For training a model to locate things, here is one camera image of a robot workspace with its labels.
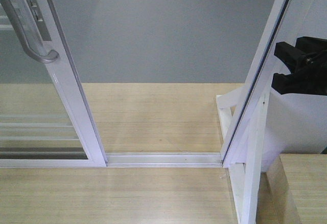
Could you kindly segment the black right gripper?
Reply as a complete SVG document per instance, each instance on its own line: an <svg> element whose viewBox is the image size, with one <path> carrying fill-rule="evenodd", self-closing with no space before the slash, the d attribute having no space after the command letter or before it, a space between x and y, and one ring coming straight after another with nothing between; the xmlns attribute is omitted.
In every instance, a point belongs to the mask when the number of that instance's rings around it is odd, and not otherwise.
<svg viewBox="0 0 327 224"><path fill-rule="evenodd" d="M292 46L275 45L274 55L287 68L296 68L299 80L291 75L273 74L271 87L279 94L326 94L326 39L303 36Z"/></svg>

